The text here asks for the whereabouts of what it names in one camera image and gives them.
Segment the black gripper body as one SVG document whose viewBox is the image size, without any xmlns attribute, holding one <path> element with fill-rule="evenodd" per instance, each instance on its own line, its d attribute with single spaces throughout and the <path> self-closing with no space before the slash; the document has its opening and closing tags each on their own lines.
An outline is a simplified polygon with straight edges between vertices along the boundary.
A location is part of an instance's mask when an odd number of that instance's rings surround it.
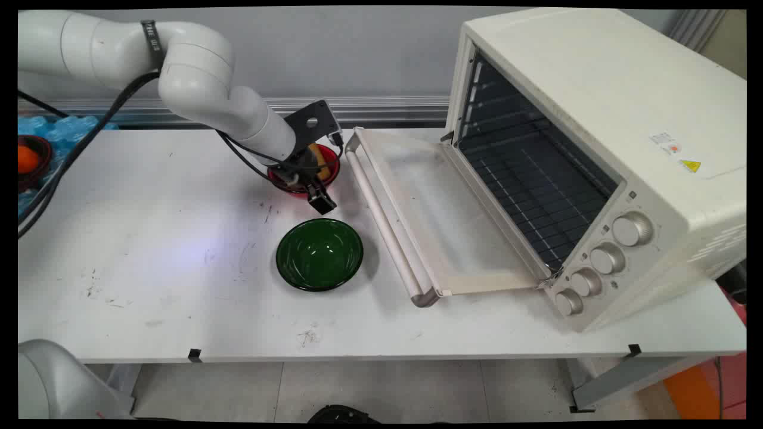
<svg viewBox="0 0 763 429">
<path fill-rule="evenodd" d="M 328 149 L 324 145 L 309 145 L 297 157 L 290 158 L 289 163 L 297 169 L 279 166 L 279 188 L 284 192 L 307 194 L 305 182 L 311 180 L 321 180 L 328 185 Z"/>
</svg>

